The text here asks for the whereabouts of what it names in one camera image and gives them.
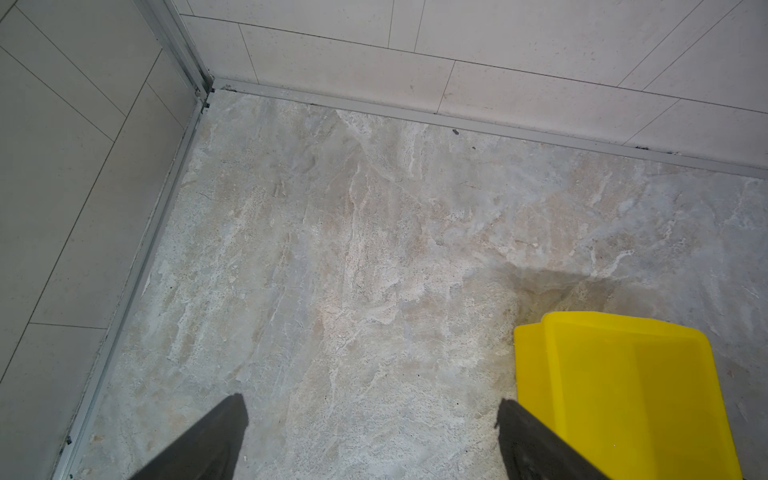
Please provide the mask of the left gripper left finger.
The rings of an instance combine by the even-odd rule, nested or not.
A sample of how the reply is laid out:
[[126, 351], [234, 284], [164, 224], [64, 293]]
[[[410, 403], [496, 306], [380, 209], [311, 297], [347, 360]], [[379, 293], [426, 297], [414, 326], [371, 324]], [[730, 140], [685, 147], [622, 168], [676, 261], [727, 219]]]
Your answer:
[[243, 395], [229, 395], [131, 479], [232, 479], [248, 423]]

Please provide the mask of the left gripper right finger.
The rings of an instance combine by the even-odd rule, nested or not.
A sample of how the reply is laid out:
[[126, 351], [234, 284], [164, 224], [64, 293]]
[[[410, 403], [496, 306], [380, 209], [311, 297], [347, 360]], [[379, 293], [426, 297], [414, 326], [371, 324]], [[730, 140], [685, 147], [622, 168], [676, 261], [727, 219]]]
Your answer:
[[608, 479], [516, 400], [501, 400], [495, 427], [509, 479]]

